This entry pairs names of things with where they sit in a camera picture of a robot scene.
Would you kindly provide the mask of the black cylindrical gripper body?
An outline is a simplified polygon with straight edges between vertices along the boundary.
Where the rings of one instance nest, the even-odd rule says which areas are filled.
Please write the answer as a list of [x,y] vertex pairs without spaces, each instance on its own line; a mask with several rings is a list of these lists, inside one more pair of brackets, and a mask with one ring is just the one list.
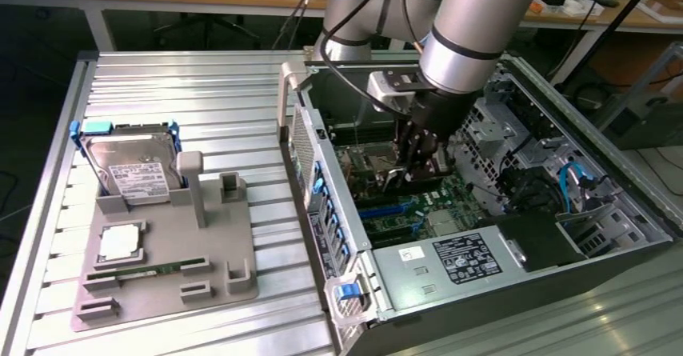
[[411,122],[439,140],[447,140],[462,128],[477,100],[478,92],[454,94],[443,90],[421,91],[410,108]]

